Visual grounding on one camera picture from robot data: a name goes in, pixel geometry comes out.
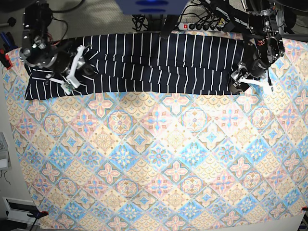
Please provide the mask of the navy white striped T-shirt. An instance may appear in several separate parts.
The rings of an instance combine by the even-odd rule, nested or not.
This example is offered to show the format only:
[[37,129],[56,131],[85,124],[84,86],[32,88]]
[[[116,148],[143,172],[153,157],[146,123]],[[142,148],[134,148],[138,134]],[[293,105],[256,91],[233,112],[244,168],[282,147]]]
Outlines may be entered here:
[[157,92],[229,95],[230,74],[244,53],[244,42],[190,34],[110,34],[79,37],[89,42],[85,56],[94,77],[79,71],[74,96],[103,92]]

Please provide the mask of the red black clamp upper left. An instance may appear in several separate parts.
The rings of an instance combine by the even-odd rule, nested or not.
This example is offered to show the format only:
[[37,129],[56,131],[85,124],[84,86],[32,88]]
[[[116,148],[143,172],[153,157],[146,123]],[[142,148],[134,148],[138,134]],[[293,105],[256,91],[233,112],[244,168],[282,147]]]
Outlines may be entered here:
[[8,52],[16,49],[17,46],[10,32],[7,32],[7,33],[1,32],[0,38],[3,41],[3,48],[0,49],[0,61],[2,65],[7,70],[9,70],[12,68],[13,65],[9,58]]

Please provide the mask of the white power strip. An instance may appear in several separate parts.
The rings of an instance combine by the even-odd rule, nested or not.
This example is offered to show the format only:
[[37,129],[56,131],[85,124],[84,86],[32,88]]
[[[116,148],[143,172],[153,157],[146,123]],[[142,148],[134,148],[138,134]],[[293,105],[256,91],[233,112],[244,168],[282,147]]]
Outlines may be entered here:
[[211,24],[210,22],[200,23],[180,23],[178,30],[180,31],[222,31],[224,26],[227,24],[223,19],[215,20]]

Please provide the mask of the patterned tile tablecloth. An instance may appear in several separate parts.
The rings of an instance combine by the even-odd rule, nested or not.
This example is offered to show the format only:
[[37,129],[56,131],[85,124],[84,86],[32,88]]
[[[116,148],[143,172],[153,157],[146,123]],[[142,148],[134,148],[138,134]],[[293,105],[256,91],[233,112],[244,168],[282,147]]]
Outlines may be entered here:
[[308,45],[284,41],[272,94],[96,93],[26,101],[19,50],[1,73],[12,167],[2,203],[44,229],[207,230],[284,219],[308,205]]

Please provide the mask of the white device left edge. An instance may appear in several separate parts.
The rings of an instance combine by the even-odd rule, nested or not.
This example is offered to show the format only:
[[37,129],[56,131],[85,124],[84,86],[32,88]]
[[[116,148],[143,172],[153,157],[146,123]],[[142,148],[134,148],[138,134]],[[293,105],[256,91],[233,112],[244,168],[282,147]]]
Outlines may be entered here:
[[0,132],[0,170],[11,169],[9,149],[3,132]]

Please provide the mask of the blue black clamp lower left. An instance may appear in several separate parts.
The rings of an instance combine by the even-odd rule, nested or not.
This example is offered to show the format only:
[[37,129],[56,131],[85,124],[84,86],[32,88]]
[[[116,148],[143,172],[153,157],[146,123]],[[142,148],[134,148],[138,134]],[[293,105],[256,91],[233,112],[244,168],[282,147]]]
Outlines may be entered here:
[[42,217],[47,216],[49,213],[47,211],[29,211],[29,213],[27,213],[27,216],[30,218],[35,218],[35,219],[41,219]]

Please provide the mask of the white box lower left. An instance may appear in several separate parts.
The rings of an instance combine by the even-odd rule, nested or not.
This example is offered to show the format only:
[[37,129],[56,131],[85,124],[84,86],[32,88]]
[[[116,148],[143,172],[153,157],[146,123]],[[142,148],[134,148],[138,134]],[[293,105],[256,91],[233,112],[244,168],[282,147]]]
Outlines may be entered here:
[[20,200],[15,198],[3,197],[5,211],[8,212],[8,220],[26,224],[33,224],[35,218],[28,216],[31,211],[37,211],[37,207],[33,201]]

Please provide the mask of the black center post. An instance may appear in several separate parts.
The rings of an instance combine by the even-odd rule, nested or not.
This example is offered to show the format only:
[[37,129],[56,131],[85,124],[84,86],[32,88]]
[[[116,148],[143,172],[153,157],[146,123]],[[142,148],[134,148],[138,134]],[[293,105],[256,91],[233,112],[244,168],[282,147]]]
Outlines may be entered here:
[[168,39],[170,33],[174,30],[178,23],[178,18],[179,15],[167,15],[165,22],[160,30],[160,37],[162,39]]

